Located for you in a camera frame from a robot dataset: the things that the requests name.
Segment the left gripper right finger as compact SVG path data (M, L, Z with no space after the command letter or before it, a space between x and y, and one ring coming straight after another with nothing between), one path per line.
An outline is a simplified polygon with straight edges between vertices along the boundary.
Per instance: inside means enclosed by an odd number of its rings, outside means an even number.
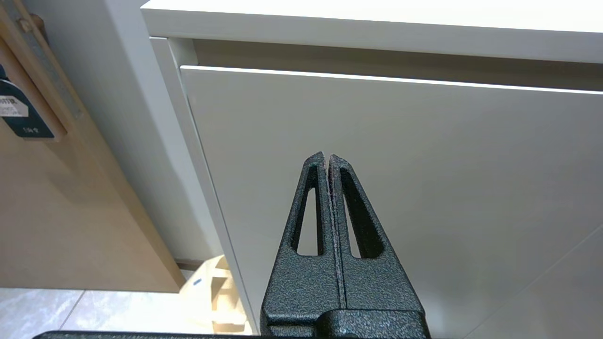
M425 311L352 165L332 155L329 187L345 309L409 315Z

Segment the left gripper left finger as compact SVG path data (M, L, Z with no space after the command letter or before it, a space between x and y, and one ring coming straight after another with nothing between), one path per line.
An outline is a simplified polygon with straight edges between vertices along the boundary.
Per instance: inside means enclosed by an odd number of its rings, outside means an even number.
M315 192L318 253L298 253L308 194ZM319 318L345 302L325 155L304 161L260 311L261 335L317 337Z

